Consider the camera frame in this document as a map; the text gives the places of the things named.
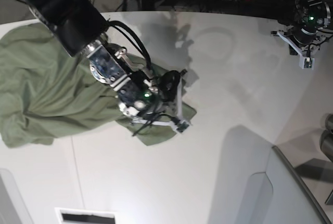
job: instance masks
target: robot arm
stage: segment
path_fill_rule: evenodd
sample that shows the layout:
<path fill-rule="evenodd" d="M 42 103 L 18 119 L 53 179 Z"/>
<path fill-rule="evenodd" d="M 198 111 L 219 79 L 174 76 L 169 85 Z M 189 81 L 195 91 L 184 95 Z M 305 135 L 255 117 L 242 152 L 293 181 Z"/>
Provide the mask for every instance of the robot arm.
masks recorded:
<path fill-rule="evenodd" d="M 279 22 L 287 26 L 286 31 L 272 32 L 289 44 L 290 54 L 299 55 L 299 65 L 302 69 L 314 68 L 313 55 L 320 45 L 329 40 L 326 36 L 319 36 L 318 32 L 330 24 L 331 14 L 329 6 L 322 0 L 285 0 L 285 18 Z"/>
<path fill-rule="evenodd" d="M 182 117 L 182 108 L 177 108 L 182 103 L 179 86 L 183 73 L 170 71 L 158 76 L 146 48 L 129 27 L 119 21 L 105 20 L 89 0 L 24 1 L 70 56 L 82 55 L 89 59 L 94 78 L 117 93 L 119 109 L 134 124 L 143 124 L 142 127 L 156 124 L 171 110 L 172 114 L 167 115 L 171 120 L 168 125 L 175 132 L 182 133 L 189 127 Z M 125 47 L 108 43 L 109 27 L 122 28 L 132 36 L 146 65 L 133 64 Z"/>

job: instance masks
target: white panel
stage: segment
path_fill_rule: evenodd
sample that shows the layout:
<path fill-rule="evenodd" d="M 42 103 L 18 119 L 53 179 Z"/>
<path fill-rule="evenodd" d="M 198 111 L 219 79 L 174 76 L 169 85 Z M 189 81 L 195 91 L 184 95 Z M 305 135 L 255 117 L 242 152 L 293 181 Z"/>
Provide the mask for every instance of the white panel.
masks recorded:
<path fill-rule="evenodd" d="M 264 224 L 314 224 L 321 220 L 288 169 L 274 151 L 270 153 L 266 174 L 274 197 Z"/>
<path fill-rule="evenodd" d="M 0 224 L 22 224 L 8 191 L 0 177 Z"/>
<path fill-rule="evenodd" d="M 6 169 L 0 169 L 0 180 L 3 182 L 5 190 L 7 191 L 10 201 L 12 202 L 15 212 L 17 212 L 22 224 L 33 224 L 12 173 Z"/>
<path fill-rule="evenodd" d="M 70 138 L 17 149 L 1 140 L 0 168 L 12 173 L 34 224 L 58 224 L 58 206 L 83 208 Z"/>
<path fill-rule="evenodd" d="M 260 224 L 273 198 L 273 186 L 266 173 L 249 177 L 235 224 Z"/>
<path fill-rule="evenodd" d="M 184 100 L 198 114 L 185 134 L 153 147 L 115 124 L 73 137 L 87 206 L 140 224 L 233 223 L 249 176 L 265 171 L 266 153 L 258 156 L 243 127 L 230 129 L 244 126 L 274 143 L 314 72 L 300 69 L 298 57 L 270 36 L 281 28 L 275 21 L 175 12 L 104 16 L 139 33 L 153 62 L 190 68 L 193 85 Z M 138 54 L 116 31 L 109 34 Z M 323 48 L 318 55 L 324 54 Z"/>

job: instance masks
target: vent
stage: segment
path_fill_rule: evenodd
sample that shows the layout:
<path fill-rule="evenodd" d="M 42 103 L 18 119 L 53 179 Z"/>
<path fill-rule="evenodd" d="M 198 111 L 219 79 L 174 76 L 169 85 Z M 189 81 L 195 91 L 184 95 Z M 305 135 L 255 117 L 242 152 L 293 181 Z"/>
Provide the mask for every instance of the vent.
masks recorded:
<path fill-rule="evenodd" d="M 116 224 L 114 213 L 56 208 L 60 224 Z"/>

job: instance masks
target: white table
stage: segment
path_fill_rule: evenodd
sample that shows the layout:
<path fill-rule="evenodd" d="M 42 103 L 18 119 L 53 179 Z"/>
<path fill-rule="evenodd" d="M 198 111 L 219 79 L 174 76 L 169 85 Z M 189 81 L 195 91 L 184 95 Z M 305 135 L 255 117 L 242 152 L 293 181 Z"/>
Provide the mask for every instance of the white table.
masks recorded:
<path fill-rule="evenodd" d="M 235 223 L 248 178 L 266 170 L 271 146 L 316 68 L 299 68 L 287 44 L 270 36 L 281 28 L 271 20 L 187 12 L 104 16 L 137 32 L 153 62 L 190 68 L 184 101 L 198 113 L 185 134 L 152 147 L 115 123 L 51 147 L 8 150 L 1 143 L 0 166 L 14 174 L 35 224 L 56 224 L 53 207 L 115 211 L 124 219 L 119 224 Z M 0 26 L 0 35 L 26 23 Z M 119 33 L 109 36 L 138 55 Z M 322 48 L 316 65 L 324 55 Z M 22 156 L 38 169 L 23 168 Z"/>

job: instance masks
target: green cloth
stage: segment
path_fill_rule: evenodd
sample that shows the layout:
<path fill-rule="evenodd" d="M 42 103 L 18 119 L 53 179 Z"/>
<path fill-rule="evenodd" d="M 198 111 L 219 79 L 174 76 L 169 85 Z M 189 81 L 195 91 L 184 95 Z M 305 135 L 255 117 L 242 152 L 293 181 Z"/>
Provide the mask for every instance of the green cloth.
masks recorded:
<path fill-rule="evenodd" d="M 130 131 L 140 127 L 121 114 L 114 91 L 92 77 L 89 61 L 69 57 L 42 24 L 16 28 L 0 40 L 0 81 L 0 133 L 10 148 L 50 145 L 114 120 Z M 195 115 L 183 108 L 186 117 Z M 169 127 L 152 127 L 137 137 L 152 145 L 174 135 Z"/>

